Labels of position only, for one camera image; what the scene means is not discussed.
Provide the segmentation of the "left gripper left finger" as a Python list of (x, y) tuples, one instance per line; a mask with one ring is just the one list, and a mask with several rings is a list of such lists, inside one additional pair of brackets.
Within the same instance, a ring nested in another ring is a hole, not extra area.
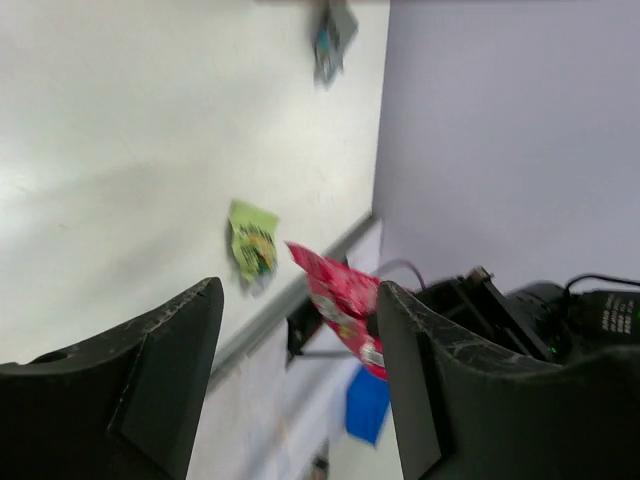
[(182, 479), (219, 338), (221, 281), (1, 367), (5, 479)]

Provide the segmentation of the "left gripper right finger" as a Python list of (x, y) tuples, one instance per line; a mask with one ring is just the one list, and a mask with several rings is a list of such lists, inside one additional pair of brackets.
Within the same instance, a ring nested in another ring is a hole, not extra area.
[(565, 366), (457, 325), (392, 282), (377, 316), (407, 479), (635, 479), (639, 350)]

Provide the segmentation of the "red snack packet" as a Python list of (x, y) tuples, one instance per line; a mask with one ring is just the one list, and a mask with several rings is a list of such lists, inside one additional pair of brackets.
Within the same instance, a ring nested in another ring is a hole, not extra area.
[(324, 322), (370, 374), (386, 380), (380, 337), (368, 329), (380, 281), (300, 244), (289, 242), (287, 247), (306, 274), (311, 301)]

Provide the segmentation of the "small green snack packet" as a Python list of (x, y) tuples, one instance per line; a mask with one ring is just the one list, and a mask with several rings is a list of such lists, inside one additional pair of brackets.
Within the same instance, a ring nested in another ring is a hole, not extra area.
[(276, 229), (280, 218), (251, 203), (234, 199), (229, 211), (231, 251), (243, 288), (252, 296), (264, 293), (278, 268)]

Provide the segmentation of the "silver grey snack packet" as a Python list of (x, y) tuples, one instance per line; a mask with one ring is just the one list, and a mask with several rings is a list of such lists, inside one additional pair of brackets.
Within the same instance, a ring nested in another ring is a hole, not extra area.
[(344, 70), (346, 51), (359, 30), (347, 1), (329, 1), (322, 12), (314, 40), (314, 81), (328, 89)]

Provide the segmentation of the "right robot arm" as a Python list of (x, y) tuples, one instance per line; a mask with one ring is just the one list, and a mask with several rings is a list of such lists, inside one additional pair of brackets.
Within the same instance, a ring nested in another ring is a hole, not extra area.
[(639, 344), (639, 282), (585, 273), (561, 286), (538, 281), (503, 293), (476, 267), (417, 294), (429, 308), (516, 353), (556, 364)]

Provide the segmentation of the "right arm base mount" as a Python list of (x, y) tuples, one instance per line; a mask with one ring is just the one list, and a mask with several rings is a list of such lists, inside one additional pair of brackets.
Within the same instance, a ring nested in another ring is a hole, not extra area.
[(351, 356), (349, 350), (309, 350), (306, 345), (324, 326), (324, 321), (310, 300), (302, 303), (287, 318), (287, 360), (289, 366), (294, 360), (342, 359)]

